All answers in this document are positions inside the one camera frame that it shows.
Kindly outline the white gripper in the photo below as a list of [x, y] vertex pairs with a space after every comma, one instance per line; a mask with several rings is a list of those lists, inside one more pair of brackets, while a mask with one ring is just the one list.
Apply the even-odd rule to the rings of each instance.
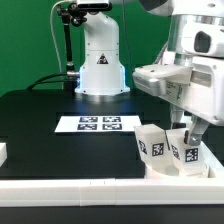
[[168, 81], [162, 99], [174, 104], [170, 106], [172, 129], [181, 126], [182, 109], [196, 115], [191, 117], [184, 143], [199, 146], [209, 123], [224, 126], [224, 59], [194, 57], [193, 65], [190, 83]]

